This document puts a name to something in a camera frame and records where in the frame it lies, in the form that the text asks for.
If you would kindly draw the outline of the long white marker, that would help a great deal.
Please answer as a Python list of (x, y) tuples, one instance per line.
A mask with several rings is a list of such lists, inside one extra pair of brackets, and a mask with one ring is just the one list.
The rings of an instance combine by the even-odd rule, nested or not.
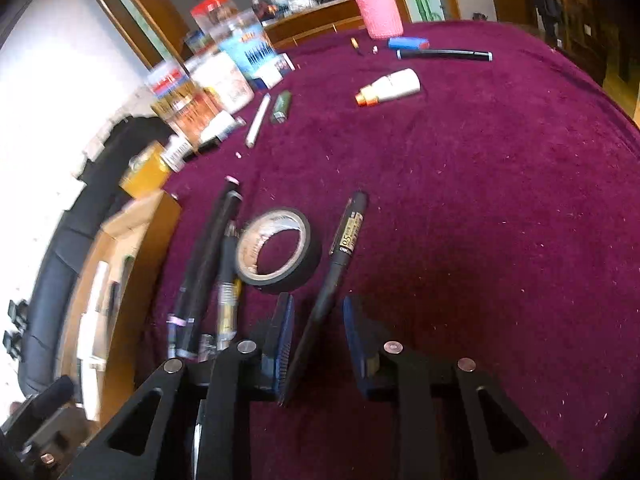
[(96, 273), (94, 274), (90, 294), (87, 301), (86, 312), (99, 313), (102, 310), (103, 298), (108, 284), (108, 277), (110, 276), (110, 265), (101, 260), (96, 266)]

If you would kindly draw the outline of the yellow black pen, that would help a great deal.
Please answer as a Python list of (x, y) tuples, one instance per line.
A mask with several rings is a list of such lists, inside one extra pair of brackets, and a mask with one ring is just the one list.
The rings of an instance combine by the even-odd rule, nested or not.
[(224, 232), (221, 243), (220, 265), (217, 278), (217, 325), (216, 333), (203, 334), (198, 360), (206, 362), (217, 353), (230, 347), (236, 336), (238, 304), (241, 284), (235, 272), (235, 253), (238, 246), (238, 231), (231, 221)]

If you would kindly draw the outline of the blue label plastic jar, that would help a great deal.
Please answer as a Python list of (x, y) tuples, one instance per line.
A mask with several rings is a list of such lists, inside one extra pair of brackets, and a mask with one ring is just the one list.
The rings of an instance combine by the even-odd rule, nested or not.
[(218, 23), (209, 31), (209, 36), (247, 79), (255, 79), (258, 70), (277, 57), (262, 22), (252, 9)]

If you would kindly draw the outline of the blue lighter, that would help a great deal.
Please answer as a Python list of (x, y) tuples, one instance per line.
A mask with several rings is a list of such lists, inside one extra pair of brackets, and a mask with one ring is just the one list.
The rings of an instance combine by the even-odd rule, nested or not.
[(387, 47), (394, 50), (421, 51), (427, 50), (430, 42), (419, 37), (394, 37), (387, 40)]

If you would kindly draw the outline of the black marker pair upper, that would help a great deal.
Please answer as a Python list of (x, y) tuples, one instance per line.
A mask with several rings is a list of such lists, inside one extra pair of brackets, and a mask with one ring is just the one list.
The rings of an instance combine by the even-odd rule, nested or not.
[(203, 259), (205, 244), (208, 241), (209, 234), (212, 232), (214, 223), (218, 218), (219, 209), (224, 203), (224, 198), (229, 192), (237, 191), (239, 188), (240, 181), (237, 178), (231, 176), (224, 178), (224, 186), (216, 200), (213, 202), (212, 208), (210, 208), (203, 231), (196, 240), (188, 263), (186, 264), (186, 272), (183, 274), (183, 279), (178, 290), (174, 308), (167, 318), (167, 325), (170, 328), (181, 328), (186, 325), (186, 303), (188, 302), (190, 289), (196, 280), (196, 274), (198, 274), (198, 269), (200, 268), (201, 261)]

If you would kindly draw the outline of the small white orange bottle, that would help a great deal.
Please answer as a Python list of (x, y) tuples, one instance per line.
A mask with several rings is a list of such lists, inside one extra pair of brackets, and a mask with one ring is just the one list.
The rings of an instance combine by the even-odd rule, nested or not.
[(420, 90), (421, 83), (418, 75), (411, 68), (406, 68), (378, 78), (372, 84), (361, 88), (355, 99), (359, 106), (373, 106), (405, 96), (412, 96)]

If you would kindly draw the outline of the yellow packing tape roll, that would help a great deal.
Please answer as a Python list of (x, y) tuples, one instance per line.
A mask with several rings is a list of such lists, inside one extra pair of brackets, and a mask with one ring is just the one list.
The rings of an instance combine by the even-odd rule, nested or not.
[(148, 196), (163, 187), (171, 169), (162, 159), (165, 151), (160, 142), (150, 143), (142, 152), (130, 159), (128, 169), (119, 186), (132, 198)]

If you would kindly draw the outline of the black marker pair lower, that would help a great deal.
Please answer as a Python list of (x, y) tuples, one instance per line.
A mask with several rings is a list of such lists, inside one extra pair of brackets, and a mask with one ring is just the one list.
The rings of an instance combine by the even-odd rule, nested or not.
[(242, 195), (238, 191), (229, 191), (216, 211), (213, 226), (205, 240), (201, 262), (196, 269), (189, 301), (186, 304), (186, 326), (182, 329), (176, 349), (178, 358), (194, 360), (198, 356), (201, 325), (218, 273), (222, 240), (229, 222), (238, 214), (241, 202)]

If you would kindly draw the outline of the purple velvet tablecloth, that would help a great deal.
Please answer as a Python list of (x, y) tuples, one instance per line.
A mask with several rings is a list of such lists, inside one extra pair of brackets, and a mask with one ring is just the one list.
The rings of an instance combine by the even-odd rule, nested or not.
[(434, 48), (489, 62), (412, 60), (421, 91), (374, 107), (356, 92), (406, 63), (365, 32), (288, 52), (288, 119), (235, 134), (166, 185), (182, 211), (138, 347), (144, 379), (225, 177), (241, 221), (300, 210), (331, 244), (367, 192), (343, 292), (407, 347), (467, 356), (579, 479), (639, 474), (639, 131), (578, 67), (496, 22), (415, 24)]

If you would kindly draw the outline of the white medicine jar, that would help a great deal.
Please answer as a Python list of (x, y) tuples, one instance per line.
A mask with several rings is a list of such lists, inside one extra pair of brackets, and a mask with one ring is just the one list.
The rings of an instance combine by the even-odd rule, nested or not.
[(226, 52), (208, 51), (194, 55), (186, 61), (186, 70), (230, 114), (242, 110), (254, 99), (254, 91)]

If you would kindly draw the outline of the black gel pen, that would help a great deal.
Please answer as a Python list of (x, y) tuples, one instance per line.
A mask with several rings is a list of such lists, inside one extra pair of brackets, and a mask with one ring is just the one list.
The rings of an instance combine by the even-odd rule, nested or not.
[(288, 376), (286, 376), (279, 393), (278, 402), (280, 405), (288, 402), (288, 398), (293, 393), (296, 379), (302, 374), (306, 359), (311, 354), (322, 326), (334, 305), (336, 295), (354, 256), (368, 203), (368, 194), (364, 191), (356, 191), (345, 206), (330, 249), (328, 272), (326, 272), (326, 277), (322, 282), (320, 292), (288, 368)]

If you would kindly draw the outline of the purple clear pen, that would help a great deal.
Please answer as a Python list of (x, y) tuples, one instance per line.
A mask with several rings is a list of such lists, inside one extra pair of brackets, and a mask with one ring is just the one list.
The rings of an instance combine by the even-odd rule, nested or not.
[(174, 308), (167, 318), (167, 357), (173, 359), (177, 355), (178, 337), (186, 326), (186, 303), (189, 291), (186, 285), (181, 285), (178, 291)]

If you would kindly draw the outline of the white marker green cap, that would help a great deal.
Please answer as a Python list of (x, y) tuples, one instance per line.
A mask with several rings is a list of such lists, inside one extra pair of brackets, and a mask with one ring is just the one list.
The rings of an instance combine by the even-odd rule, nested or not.
[(117, 282), (117, 293), (119, 296), (122, 296), (126, 289), (128, 278), (130, 277), (133, 266), (134, 256), (128, 255), (122, 263), (122, 272), (120, 272), (119, 281)]

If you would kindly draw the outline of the orange label glass jar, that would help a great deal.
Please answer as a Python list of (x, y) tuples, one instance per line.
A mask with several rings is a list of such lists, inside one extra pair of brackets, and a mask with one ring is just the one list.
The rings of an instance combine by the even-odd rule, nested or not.
[(145, 83), (154, 98), (151, 110), (197, 148), (202, 133), (220, 112), (216, 99), (175, 60), (153, 67)]

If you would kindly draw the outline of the black marker pair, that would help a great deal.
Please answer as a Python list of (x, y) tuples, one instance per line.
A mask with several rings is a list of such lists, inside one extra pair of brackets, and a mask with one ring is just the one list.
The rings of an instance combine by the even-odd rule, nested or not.
[(174, 308), (167, 318), (167, 325), (170, 328), (181, 328), (186, 325), (186, 303), (188, 302), (190, 289), (196, 280), (196, 274), (198, 274), (198, 269), (200, 268), (201, 261), (203, 259), (205, 244), (208, 241), (209, 234), (212, 232), (214, 223), (218, 218), (219, 209), (224, 203), (224, 198), (229, 192), (237, 191), (239, 188), (240, 181), (237, 178), (231, 176), (224, 178), (224, 186), (216, 200), (213, 202), (212, 208), (210, 208), (203, 231), (196, 240), (188, 263), (186, 264), (186, 272), (183, 274), (183, 279), (178, 290)]
[(216, 211), (213, 226), (205, 240), (201, 262), (196, 269), (189, 301), (186, 304), (186, 326), (182, 329), (176, 349), (178, 358), (194, 360), (198, 356), (201, 325), (218, 273), (222, 240), (229, 222), (238, 214), (241, 202), (242, 195), (238, 191), (229, 191)]

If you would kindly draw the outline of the cardboard tray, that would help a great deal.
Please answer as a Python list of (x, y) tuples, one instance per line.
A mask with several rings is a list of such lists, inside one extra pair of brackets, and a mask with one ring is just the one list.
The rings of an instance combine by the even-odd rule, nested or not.
[[(79, 274), (63, 324), (55, 374), (70, 376), (76, 382), (77, 403), (96, 429), (104, 426), (134, 392), (137, 346), (180, 212), (175, 197), (164, 191), (133, 200), (102, 224)], [(134, 266), (119, 296), (117, 282), (128, 255), (134, 256)], [(106, 367), (98, 372), (76, 359), (76, 347), (80, 317), (86, 312), (101, 260), (110, 265), (110, 276), (100, 311), (107, 316)]]

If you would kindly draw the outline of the black lipstick tube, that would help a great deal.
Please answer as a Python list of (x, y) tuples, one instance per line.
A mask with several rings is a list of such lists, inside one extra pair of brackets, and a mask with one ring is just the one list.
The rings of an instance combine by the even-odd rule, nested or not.
[(195, 151), (190, 151), (188, 154), (185, 154), (182, 158), (184, 162), (190, 162), (192, 159), (196, 159), (200, 156), (206, 155), (208, 153), (213, 153), (220, 148), (222, 141), (218, 138), (218, 136), (214, 136), (206, 142), (203, 142), (198, 146)]

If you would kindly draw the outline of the green lighter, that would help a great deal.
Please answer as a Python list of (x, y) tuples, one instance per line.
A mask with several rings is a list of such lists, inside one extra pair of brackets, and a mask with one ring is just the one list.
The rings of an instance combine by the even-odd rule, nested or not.
[(270, 122), (273, 124), (283, 124), (288, 120), (288, 112), (290, 111), (292, 101), (292, 92), (284, 90), (280, 92), (274, 101), (270, 115)]

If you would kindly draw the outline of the black leather sofa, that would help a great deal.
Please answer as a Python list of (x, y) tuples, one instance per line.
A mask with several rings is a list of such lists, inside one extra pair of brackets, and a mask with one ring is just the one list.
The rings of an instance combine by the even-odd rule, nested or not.
[(160, 118), (127, 116), (114, 125), (96, 160), (86, 162), (79, 177), (85, 187), (56, 226), (32, 296), (16, 305), (25, 319), (17, 359), (24, 396), (54, 381), (67, 307), (89, 249), (101, 224), (130, 200), (119, 185), (130, 160), (154, 141), (166, 143), (170, 135)]

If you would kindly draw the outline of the white cigarette box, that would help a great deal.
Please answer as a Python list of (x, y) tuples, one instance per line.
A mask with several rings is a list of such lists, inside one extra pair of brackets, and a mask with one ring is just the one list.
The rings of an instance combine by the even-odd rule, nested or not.
[(252, 77), (252, 84), (257, 90), (269, 90), (275, 87), (284, 77), (294, 72), (295, 65), (287, 54), (279, 54), (260, 66)]

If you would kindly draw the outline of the black pen far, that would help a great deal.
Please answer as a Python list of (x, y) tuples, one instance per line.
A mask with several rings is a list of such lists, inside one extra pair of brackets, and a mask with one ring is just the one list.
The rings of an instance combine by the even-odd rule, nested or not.
[(456, 50), (456, 49), (427, 49), (409, 50), (398, 49), (396, 56), (400, 60), (408, 58), (451, 58), (452, 60), (491, 62), (494, 56), (488, 51)]

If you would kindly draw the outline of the black electrical tape roll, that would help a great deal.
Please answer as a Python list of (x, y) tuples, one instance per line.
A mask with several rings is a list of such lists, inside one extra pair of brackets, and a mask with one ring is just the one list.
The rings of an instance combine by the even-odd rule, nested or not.
[(320, 261), (321, 238), (307, 217), (295, 208), (273, 208), (242, 229), (235, 252), (240, 280), (277, 295), (306, 283)]

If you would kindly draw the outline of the white slim pen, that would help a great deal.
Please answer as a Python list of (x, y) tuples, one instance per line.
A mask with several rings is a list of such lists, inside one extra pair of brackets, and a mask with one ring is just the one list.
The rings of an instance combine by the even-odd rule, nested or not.
[(247, 131), (247, 135), (245, 138), (245, 146), (247, 148), (254, 148), (260, 127), (262, 126), (262, 122), (264, 121), (270, 102), (271, 94), (266, 93), (262, 98), (262, 102), (260, 102), (258, 109), (256, 110), (254, 120), (250, 124), (250, 128)]

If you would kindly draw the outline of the pink knitted bottle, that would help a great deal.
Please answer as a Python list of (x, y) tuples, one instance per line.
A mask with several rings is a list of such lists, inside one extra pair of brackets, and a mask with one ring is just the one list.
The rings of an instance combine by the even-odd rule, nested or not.
[(404, 32), (396, 0), (356, 0), (372, 39), (390, 39)]

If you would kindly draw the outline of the white charger adapter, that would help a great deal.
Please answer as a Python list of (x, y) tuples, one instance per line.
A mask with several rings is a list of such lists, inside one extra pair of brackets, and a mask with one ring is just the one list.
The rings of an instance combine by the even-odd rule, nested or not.
[(108, 350), (107, 316), (102, 312), (85, 312), (80, 317), (76, 359), (103, 372)]

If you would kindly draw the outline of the red lid jar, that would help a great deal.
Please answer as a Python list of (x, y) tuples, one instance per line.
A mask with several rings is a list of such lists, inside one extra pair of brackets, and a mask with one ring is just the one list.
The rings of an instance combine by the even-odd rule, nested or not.
[(238, 14), (239, 8), (233, 0), (203, 0), (193, 7), (190, 13), (201, 31), (209, 32)]

